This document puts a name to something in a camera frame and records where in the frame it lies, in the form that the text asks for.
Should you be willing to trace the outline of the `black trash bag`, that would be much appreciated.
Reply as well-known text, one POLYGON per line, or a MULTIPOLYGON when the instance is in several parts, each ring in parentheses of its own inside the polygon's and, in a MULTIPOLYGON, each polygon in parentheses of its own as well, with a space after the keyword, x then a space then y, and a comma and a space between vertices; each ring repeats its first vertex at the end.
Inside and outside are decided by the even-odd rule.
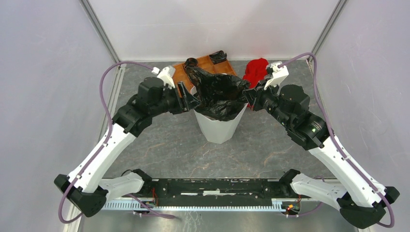
POLYGON ((234 75, 204 76, 194 94, 200 101, 195 111, 219 121, 236 118, 248 103, 242 91, 249 89, 250 82, 234 75))

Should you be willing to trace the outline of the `white plastic trash bin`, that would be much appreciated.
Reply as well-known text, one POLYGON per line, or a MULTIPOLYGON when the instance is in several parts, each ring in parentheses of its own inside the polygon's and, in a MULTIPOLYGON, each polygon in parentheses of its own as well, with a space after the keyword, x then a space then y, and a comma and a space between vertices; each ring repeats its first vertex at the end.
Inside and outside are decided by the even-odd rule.
MULTIPOLYGON (((190 90, 190 93, 194 96, 197 93, 196 87, 190 90)), ((243 107, 240 113, 233 120, 219 121, 210 117, 204 116, 194 110, 194 114, 198 121, 200 130, 205 136, 207 141, 216 144, 222 144, 230 140, 240 122, 240 119, 245 111, 247 104, 243 107)))

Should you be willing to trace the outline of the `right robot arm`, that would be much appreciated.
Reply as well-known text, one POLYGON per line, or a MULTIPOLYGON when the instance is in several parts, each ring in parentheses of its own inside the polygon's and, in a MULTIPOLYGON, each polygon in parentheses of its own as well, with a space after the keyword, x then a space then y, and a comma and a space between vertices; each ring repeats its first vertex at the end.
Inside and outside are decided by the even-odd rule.
POLYGON ((257 86, 243 94, 254 111, 267 111, 292 141, 316 157, 340 182, 332 185, 291 169, 279 184, 283 196, 298 194, 318 200, 359 229, 380 224, 385 214, 391 213, 399 191, 382 185, 360 167, 325 120, 309 111, 310 97, 302 87, 257 86))

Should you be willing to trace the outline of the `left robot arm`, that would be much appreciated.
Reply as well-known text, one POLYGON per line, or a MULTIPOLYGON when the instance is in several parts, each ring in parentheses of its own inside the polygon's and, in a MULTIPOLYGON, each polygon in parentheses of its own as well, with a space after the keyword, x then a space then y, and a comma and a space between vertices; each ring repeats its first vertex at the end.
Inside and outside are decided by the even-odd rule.
POLYGON ((188 112, 199 105, 183 82, 174 88, 157 77, 145 78, 137 93, 119 108, 107 132, 83 162, 69 174, 55 178, 63 199, 69 200, 82 215, 92 217, 115 198, 134 193, 148 196, 152 184, 138 173, 107 180, 103 176, 120 153, 152 124, 154 117, 188 112))

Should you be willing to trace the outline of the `orange compartment tray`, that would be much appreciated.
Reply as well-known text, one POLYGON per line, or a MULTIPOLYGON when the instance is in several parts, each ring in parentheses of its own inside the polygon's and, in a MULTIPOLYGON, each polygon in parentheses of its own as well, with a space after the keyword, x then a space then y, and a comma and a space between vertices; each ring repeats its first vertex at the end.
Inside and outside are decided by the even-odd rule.
POLYGON ((192 90, 192 88, 200 83, 200 79, 204 76, 213 77, 215 75, 221 76, 223 74, 236 76, 236 72, 228 60, 214 65, 208 55, 196 59, 199 62, 198 67, 187 68, 184 70, 183 64, 185 61, 173 66, 176 69, 173 76, 173 81, 176 87, 178 82, 183 81, 187 90, 192 90))

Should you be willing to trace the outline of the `red cloth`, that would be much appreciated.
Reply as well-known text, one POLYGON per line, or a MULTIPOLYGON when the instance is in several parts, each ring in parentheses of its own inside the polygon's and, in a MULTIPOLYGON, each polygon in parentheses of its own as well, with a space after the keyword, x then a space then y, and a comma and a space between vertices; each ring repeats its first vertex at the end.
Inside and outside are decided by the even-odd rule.
POLYGON ((260 80, 267 76, 268 64, 268 60, 264 58, 253 59, 247 64, 243 79, 250 82, 249 88, 254 88, 260 80))

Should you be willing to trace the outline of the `rolled black bag left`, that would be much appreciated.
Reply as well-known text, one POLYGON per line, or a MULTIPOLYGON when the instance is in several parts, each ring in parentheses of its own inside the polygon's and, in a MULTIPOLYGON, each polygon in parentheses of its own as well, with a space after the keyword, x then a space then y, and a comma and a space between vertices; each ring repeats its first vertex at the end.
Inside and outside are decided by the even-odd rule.
POLYGON ((183 69, 198 67, 198 60, 196 58, 188 58, 183 64, 183 69))

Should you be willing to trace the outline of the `rolled black bag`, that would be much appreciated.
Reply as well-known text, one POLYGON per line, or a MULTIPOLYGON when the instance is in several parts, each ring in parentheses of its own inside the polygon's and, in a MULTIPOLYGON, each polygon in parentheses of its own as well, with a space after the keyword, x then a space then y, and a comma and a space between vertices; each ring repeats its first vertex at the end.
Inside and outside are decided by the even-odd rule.
POLYGON ((211 62, 216 65, 222 62, 225 62, 227 60, 227 53, 225 53, 223 50, 220 50, 218 52, 212 53, 208 55, 211 62))
POLYGON ((198 67, 198 60, 196 58, 188 58, 183 64, 183 69, 198 67))

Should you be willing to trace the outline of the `rolled black bag back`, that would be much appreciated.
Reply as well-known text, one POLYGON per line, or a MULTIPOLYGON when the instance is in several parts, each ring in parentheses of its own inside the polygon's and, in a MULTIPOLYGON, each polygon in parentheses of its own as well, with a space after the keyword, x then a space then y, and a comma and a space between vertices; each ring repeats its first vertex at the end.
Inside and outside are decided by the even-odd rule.
POLYGON ((227 60, 227 53, 225 53, 223 50, 220 50, 218 52, 212 53, 208 55, 211 62, 216 65, 222 62, 225 62, 227 60))

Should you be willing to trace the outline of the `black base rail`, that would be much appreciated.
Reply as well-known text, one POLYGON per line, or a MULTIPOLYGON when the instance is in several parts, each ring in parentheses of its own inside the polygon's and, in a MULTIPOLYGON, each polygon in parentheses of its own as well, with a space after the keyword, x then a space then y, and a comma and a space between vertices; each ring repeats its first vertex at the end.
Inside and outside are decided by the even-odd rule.
POLYGON ((267 178, 152 179, 127 197, 148 199, 155 206, 270 206, 272 199, 298 200, 290 185, 267 178))

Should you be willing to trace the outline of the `right aluminium corner post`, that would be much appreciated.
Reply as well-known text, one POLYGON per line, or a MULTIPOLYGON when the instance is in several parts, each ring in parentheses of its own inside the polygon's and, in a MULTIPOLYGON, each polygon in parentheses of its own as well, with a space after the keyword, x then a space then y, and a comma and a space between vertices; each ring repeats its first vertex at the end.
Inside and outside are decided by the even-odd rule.
POLYGON ((329 16, 325 26, 323 27, 318 39, 316 40, 311 52, 316 56, 323 46, 325 40, 330 34, 332 28, 334 27, 336 21, 342 14, 344 8, 346 7, 348 0, 338 0, 336 6, 334 7, 331 15, 329 16))

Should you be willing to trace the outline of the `aluminium corner post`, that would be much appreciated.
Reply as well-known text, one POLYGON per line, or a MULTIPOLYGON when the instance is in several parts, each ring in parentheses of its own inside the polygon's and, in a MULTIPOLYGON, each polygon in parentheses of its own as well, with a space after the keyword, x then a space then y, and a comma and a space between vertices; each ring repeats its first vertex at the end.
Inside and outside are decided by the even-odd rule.
POLYGON ((330 34, 332 28, 334 27, 336 21, 342 14, 344 8, 346 7, 348 0, 338 0, 336 6, 334 7, 331 15, 329 16, 325 26, 323 27, 318 39, 316 40, 311 52, 316 56, 323 46, 325 40, 330 34))
POLYGON ((89 0, 79 0, 113 62, 121 61, 89 0))

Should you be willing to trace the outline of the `left aluminium corner post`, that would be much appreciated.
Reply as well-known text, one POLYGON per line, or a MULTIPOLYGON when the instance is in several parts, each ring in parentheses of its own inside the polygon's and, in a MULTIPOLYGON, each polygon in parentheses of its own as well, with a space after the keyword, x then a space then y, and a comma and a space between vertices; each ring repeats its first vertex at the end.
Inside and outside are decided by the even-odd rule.
POLYGON ((121 61, 89 0, 79 0, 113 62, 121 61))

